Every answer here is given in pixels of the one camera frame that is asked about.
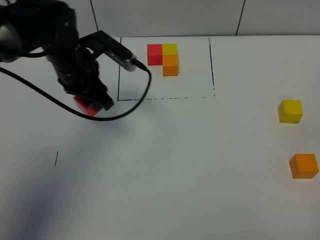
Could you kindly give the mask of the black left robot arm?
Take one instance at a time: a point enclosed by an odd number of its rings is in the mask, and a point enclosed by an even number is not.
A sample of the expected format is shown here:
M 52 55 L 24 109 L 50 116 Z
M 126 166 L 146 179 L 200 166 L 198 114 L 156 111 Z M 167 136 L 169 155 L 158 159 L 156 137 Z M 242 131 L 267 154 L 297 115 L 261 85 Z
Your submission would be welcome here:
M 96 56 L 81 43 L 75 10 L 60 0 L 18 0 L 0 8 L 0 60 L 46 57 L 65 92 L 89 108 L 114 102 L 99 79 Z

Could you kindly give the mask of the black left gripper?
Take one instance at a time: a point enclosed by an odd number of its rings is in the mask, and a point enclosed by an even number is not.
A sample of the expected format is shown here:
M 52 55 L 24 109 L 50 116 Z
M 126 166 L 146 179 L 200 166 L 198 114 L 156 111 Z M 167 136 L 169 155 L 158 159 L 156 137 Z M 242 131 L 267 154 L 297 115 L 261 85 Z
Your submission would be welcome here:
M 99 78 L 97 58 L 102 50 L 90 52 L 79 44 L 75 47 L 51 47 L 51 64 L 57 74 L 58 82 L 69 94 L 80 96 L 86 106 L 95 106 L 98 102 L 108 111 L 113 99 L 107 94 L 107 87 Z

